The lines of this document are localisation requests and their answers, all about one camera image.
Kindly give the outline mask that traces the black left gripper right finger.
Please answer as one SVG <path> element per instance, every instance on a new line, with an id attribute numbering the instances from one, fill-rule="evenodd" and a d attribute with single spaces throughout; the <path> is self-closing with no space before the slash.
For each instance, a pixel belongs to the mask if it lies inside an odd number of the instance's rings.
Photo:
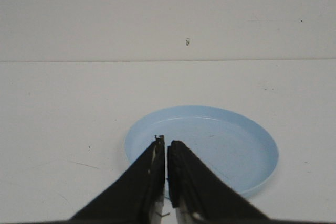
<path id="1" fill-rule="evenodd" d="M 265 220 L 266 215 L 222 182 L 182 141 L 167 149 L 170 201 L 177 220 Z"/>

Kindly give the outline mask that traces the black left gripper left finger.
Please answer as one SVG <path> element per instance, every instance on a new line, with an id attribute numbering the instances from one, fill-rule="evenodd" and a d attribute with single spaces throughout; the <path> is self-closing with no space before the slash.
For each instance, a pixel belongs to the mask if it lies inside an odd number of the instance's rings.
<path id="1" fill-rule="evenodd" d="M 165 146 L 159 135 L 116 182 L 70 219 L 161 220 L 164 185 Z"/>

